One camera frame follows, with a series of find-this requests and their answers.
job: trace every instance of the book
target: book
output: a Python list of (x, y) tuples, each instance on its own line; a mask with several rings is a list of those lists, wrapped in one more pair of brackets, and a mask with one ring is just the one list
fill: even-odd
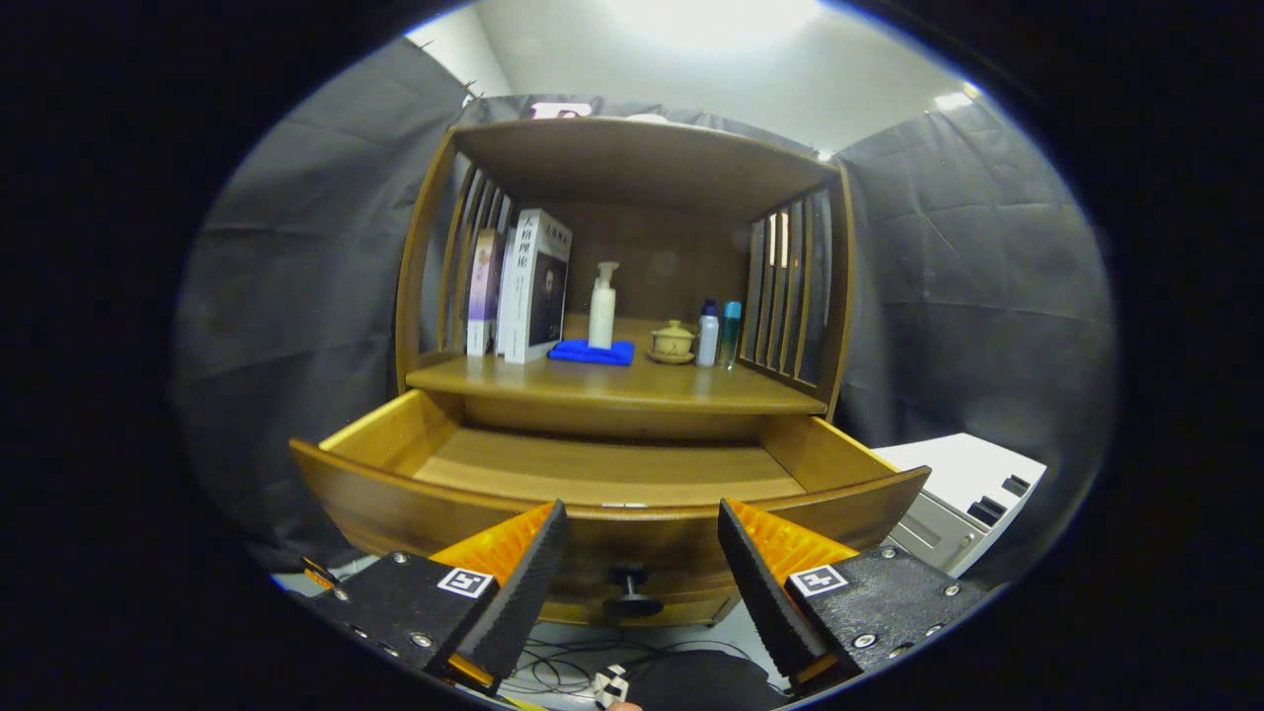
[(470, 277), (469, 320), (465, 326), (465, 354), (485, 356), (495, 330), (501, 300), (501, 263), (504, 238), (494, 229), (482, 229), (474, 242), (474, 271)]
[(518, 240), (518, 225), (514, 224), (509, 228), (509, 237), (504, 243), (504, 258), (501, 261), (501, 309), (499, 315), (495, 320), (495, 354), (504, 356), (504, 344), (509, 340), (509, 324), (514, 321), (513, 300), (509, 295), (509, 286), (513, 283), (513, 245)]
[(504, 348), (507, 363), (542, 358), (561, 340), (566, 307), (566, 268), (571, 232), (536, 207), (518, 215), (509, 299), (513, 323)]

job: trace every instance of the gray fabric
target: gray fabric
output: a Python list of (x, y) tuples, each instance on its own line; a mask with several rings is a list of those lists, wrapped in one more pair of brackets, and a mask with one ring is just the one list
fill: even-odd
[(870, 447), (967, 431), (1048, 464), (968, 573), (1028, 568), (1114, 434), (1117, 338), (1098, 237), (1039, 149), (980, 104), (841, 151), (857, 283), (839, 426)]
[(202, 485), (264, 549), (358, 555), (287, 440), (319, 442), (393, 393), (403, 239), (463, 96), (411, 42), (374, 52), (254, 147), (193, 244), (172, 399)]

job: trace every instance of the white pump bottle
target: white pump bottle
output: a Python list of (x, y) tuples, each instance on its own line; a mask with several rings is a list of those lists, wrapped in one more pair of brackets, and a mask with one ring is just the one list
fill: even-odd
[(611, 277), (618, 262), (597, 264), (597, 281), (593, 283), (593, 305), (588, 310), (588, 347), (609, 349), (614, 338), (614, 290)]

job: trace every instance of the white bottle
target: white bottle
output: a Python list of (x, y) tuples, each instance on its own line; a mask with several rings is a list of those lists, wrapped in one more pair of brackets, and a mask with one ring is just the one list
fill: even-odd
[(611, 348), (614, 338), (614, 290), (611, 288), (611, 277), (618, 262), (600, 262), (597, 264), (597, 281), (593, 283), (593, 305), (588, 310), (588, 347)]
[(698, 325), (698, 367), (710, 368), (715, 364), (715, 345), (719, 343), (719, 312), (710, 299), (703, 306)]

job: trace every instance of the blue cloth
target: blue cloth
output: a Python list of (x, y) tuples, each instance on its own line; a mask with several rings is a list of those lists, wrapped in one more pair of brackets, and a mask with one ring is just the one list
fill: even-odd
[(589, 348), (586, 338), (562, 340), (549, 352), (554, 361), (578, 361), (580, 363), (600, 363), (603, 366), (631, 366), (636, 348), (631, 340), (616, 340), (609, 349)]

